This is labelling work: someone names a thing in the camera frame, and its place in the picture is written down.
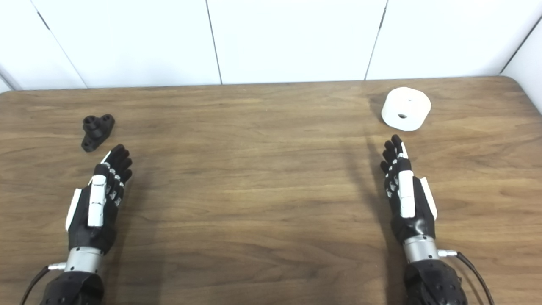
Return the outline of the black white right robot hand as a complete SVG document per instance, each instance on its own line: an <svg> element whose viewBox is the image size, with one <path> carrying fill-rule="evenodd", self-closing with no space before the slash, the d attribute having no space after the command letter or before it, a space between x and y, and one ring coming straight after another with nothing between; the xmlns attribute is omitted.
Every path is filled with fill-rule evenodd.
<svg viewBox="0 0 542 305"><path fill-rule="evenodd" d="M394 134L384 144L381 170L389 201L391 229L408 263L439 259L436 247L437 211L426 178L414 174L404 141Z"/></svg>

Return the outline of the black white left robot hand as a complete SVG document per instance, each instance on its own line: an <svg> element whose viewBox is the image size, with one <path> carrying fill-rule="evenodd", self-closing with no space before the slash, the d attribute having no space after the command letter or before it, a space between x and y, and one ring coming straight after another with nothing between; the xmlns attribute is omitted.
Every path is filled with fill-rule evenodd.
<svg viewBox="0 0 542 305"><path fill-rule="evenodd" d="M95 166L89 183L75 189L66 215L69 256L65 272L99 271L116 242L116 221L132 164L129 150L118 144Z"/></svg>

